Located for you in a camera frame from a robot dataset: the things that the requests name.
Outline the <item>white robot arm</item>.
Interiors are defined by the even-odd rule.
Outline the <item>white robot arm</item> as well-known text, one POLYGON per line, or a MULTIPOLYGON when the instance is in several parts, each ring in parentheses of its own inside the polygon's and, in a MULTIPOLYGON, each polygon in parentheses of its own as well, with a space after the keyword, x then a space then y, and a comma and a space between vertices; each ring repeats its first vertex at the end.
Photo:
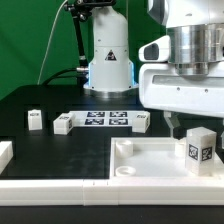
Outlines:
MULTIPOLYGON (((139 49, 142 105, 224 125, 224 0, 148 0, 147 12, 166 34, 139 49)), ((110 97, 132 88, 126 20, 102 6, 93 11, 93 31, 86 89, 110 97)))

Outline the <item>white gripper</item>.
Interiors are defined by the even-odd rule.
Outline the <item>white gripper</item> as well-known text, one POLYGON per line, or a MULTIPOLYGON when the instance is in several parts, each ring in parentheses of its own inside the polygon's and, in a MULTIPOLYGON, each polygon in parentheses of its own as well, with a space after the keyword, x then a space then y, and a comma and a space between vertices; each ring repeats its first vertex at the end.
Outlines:
POLYGON ((211 64, 209 74, 201 76, 180 76, 167 63, 144 64, 139 97, 145 108, 165 111, 170 136, 177 138, 181 125, 176 112, 224 118, 224 63, 211 64))

